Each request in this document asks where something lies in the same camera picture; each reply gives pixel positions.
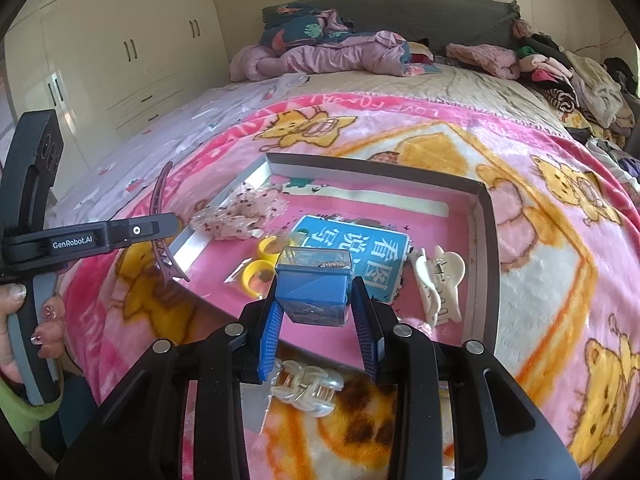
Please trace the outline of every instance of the blue book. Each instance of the blue book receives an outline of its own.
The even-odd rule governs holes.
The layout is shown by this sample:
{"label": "blue book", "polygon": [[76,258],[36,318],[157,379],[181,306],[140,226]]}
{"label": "blue book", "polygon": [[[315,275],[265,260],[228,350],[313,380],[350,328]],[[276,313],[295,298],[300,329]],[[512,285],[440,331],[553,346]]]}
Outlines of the blue book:
{"label": "blue book", "polygon": [[408,235],[310,215],[293,230],[308,234],[303,247],[350,251],[353,275],[362,276],[369,295],[385,303],[394,298],[409,251]]}

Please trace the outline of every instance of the yellow plastic ring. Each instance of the yellow plastic ring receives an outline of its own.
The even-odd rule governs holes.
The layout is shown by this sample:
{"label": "yellow plastic ring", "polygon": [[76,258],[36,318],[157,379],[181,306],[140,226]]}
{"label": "yellow plastic ring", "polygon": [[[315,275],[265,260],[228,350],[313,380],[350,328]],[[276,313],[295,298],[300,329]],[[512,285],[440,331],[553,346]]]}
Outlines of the yellow plastic ring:
{"label": "yellow plastic ring", "polygon": [[276,264],[276,262],[278,261],[278,257],[280,256],[280,253],[268,253],[266,250],[268,245],[274,240],[276,240],[277,238],[278,238],[277,236],[267,236],[263,240],[260,240],[260,242],[258,243],[258,249],[257,249],[259,259],[267,260],[268,262],[271,262],[273,265]]}
{"label": "yellow plastic ring", "polygon": [[240,283],[242,284],[242,288],[244,289],[244,291],[252,298],[259,299],[262,296],[260,292],[253,290],[249,285],[249,281],[251,280],[252,276],[257,274],[258,272],[261,272],[262,270],[270,270],[274,273],[274,275],[276,272],[275,266],[267,260],[254,260],[242,270]]}

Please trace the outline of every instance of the pile of clothes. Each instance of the pile of clothes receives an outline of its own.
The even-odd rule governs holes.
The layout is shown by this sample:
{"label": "pile of clothes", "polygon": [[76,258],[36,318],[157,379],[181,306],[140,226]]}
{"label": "pile of clothes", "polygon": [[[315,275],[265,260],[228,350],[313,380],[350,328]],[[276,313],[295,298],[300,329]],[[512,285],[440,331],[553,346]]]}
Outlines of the pile of clothes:
{"label": "pile of clothes", "polygon": [[[577,110],[585,122],[607,133],[627,139],[632,136],[640,112],[638,80],[622,59],[606,59],[602,66],[588,57],[576,56],[564,51],[550,36],[534,31],[526,20],[513,22],[512,35],[519,45],[515,52],[487,44],[448,44],[447,57],[436,56],[435,60],[518,80],[539,92],[562,114]],[[636,144],[640,152],[640,139]]]}
{"label": "pile of clothes", "polygon": [[[631,135],[636,119],[625,93],[632,97],[638,85],[623,60],[610,58],[602,66],[589,57],[563,51],[551,37],[535,33],[525,20],[516,20],[512,31],[520,45],[522,82],[537,89],[561,112],[579,110],[603,129],[623,137]],[[612,72],[628,80],[632,92],[612,78],[607,62]]]}
{"label": "pile of clothes", "polygon": [[258,44],[244,47],[231,61],[231,81],[260,81],[285,73],[364,70],[411,76],[440,72],[433,61],[412,62],[408,43],[389,30],[355,34],[335,9],[307,4],[280,6],[264,15]]}
{"label": "pile of clothes", "polygon": [[622,184],[636,208],[640,209],[640,160],[623,152],[610,140],[589,139],[585,146]]}

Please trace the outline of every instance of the white hair claw clip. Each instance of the white hair claw clip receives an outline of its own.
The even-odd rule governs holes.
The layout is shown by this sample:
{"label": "white hair claw clip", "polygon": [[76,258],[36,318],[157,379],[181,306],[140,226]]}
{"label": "white hair claw clip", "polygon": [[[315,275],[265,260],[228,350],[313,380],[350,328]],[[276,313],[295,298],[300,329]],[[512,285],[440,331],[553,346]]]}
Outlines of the white hair claw clip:
{"label": "white hair claw clip", "polygon": [[274,397],[316,417],[329,415],[334,410],[335,393],[344,388],[338,372],[303,366],[297,361],[284,361],[282,368],[288,375],[281,386],[271,387]]}
{"label": "white hair claw clip", "polygon": [[443,306],[447,309],[448,319],[461,322],[458,285],[465,275],[462,257],[436,246],[433,260],[427,258],[424,249],[411,252],[409,260],[414,266],[425,322],[433,329]]}

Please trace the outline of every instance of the clear plastic box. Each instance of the clear plastic box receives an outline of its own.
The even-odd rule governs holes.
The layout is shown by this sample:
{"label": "clear plastic box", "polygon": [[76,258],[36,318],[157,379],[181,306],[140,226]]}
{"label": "clear plastic box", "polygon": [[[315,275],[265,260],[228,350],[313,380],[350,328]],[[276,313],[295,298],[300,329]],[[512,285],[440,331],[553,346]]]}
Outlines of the clear plastic box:
{"label": "clear plastic box", "polygon": [[286,247],[276,264],[276,300],[294,323],[342,326],[353,271],[347,250]]}

